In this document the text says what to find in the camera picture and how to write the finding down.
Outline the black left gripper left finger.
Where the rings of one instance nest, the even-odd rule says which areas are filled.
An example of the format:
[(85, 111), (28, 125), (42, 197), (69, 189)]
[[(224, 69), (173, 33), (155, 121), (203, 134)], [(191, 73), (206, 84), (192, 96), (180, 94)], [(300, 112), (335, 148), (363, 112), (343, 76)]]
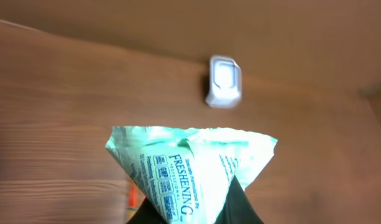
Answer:
[(147, 198), (144, 198), (138, 209), (128, 209), (127, 214), (131, 216), (126, 224), (167, 224)]

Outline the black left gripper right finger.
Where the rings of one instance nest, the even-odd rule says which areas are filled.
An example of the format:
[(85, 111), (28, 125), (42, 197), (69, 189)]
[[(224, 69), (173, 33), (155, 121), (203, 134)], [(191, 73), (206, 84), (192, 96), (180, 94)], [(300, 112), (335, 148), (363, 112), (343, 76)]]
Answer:
[(215, 224), (264, 224), (252, 208), (237, 177), (234, 177), (226, 201)]

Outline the orange spaghetti packet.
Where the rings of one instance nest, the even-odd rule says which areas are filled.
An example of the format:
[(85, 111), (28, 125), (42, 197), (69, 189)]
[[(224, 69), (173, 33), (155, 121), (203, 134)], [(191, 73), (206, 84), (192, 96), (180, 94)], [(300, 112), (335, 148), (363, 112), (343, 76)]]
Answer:
[(145, 196), (142, 193), (142, 191), (136, 186), (133, 180), (129, 182), (126, 196), (127, 196), (126, 222), (128, 222), (138, 211)]

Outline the green wet wipes packet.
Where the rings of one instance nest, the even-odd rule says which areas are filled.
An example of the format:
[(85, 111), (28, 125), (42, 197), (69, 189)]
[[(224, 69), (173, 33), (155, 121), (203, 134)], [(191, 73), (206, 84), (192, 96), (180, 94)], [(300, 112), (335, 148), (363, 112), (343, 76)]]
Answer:
[(106, 149), (167, 223), (215, 223), (233, 178), (246, 193), (276, 144), (231, 128), (115, 126)]

